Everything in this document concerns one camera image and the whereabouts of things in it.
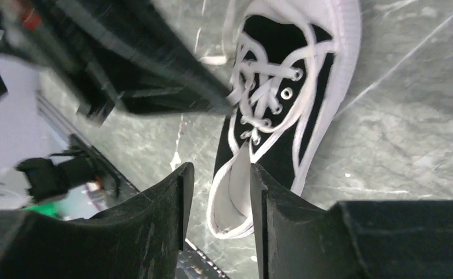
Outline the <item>white shoelace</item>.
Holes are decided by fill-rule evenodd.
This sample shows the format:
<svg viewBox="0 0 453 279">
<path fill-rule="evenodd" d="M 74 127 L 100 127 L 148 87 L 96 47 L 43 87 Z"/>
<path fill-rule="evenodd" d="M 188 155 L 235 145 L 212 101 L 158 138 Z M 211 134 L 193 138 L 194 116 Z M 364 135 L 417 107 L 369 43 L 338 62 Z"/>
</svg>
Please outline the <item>white shoelace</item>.
<svg viewBox="0 0 453 279">
<path fill-rule="evenodd" d="M 253 1 L 238 36 L 229 99 L 230 144 L 249 140 L 255 151 L 309 140 L 318 119 L 336 44 L 332 33 L 293 1 Z"/>
</svg>

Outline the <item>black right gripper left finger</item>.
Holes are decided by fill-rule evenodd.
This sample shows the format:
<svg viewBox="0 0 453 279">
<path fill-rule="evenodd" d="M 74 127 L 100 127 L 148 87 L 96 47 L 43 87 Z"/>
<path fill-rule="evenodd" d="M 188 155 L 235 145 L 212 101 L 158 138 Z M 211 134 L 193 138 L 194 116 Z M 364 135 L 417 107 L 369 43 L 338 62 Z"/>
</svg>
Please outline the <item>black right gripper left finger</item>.
<svg viewBox="0 0 453 279">
<path fill-rule="evenodd" d="M 0 278 L 174 278 L 194 174 L 184 163 L 89 219 L 0 210 Z"/>
</svg>

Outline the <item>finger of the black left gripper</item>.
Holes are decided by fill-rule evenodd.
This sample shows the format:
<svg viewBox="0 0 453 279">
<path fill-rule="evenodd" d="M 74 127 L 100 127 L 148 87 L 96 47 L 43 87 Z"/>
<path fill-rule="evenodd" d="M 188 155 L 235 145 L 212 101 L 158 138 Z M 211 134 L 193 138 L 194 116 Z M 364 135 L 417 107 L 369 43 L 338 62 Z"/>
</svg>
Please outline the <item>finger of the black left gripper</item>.
<svg viewBox="0 0 453 279">
<path fill-rule="evenodd" d="M 78 113 L 102 124 L 109 114 L 137 116 L 179 113 L 229 115 L 228 89 L 206 69 L 166 71 L 164 75 L 142 69 L 76 72 Z"/>
</svg>

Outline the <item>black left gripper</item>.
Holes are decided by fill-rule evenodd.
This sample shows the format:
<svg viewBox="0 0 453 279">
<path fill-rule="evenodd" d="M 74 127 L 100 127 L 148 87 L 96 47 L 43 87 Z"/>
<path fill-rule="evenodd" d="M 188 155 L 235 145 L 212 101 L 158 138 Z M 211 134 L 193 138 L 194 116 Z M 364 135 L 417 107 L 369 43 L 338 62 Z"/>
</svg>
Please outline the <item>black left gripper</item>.
<svg viewBox="0 0 453 279">
<path fill-rule="evenodd" d="M 206 69 L 152 1 L 0 1 L 0 53 L 69 76 Z"/>
</svg>

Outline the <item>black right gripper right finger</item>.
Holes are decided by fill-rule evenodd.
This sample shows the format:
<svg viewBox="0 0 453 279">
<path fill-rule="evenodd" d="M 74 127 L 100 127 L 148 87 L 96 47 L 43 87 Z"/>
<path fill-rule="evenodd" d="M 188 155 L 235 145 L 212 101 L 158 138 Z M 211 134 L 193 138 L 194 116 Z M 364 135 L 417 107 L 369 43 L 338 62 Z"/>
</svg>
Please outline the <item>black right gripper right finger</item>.
<svg viewBox="0 0 453 279">
<path fill-rule="evenodd" d="M 323 210 L 250 168 L 260 278 L 453 278 L 453 200 Z"/>
</svg>

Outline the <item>black white canvas sneaker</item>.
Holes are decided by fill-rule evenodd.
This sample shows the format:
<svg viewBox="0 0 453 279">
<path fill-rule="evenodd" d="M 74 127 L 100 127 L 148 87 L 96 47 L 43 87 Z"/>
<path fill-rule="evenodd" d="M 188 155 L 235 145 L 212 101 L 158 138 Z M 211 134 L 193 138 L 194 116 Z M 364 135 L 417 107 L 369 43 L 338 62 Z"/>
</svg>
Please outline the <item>black white canvas sneaker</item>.
<svg viewBox="0 0 453 279">
<path fill-rule="evenodd" d="M 234 110 L 221 130 L 206 213 L 218 239 L 254 231 L 252 164 L 302 193 L 361 46 L 359 1 L 248 1 L 238 28 L 236 14 L 230 1 L 222 46 L 234 58 L 228 97 Z"/>
</svg>

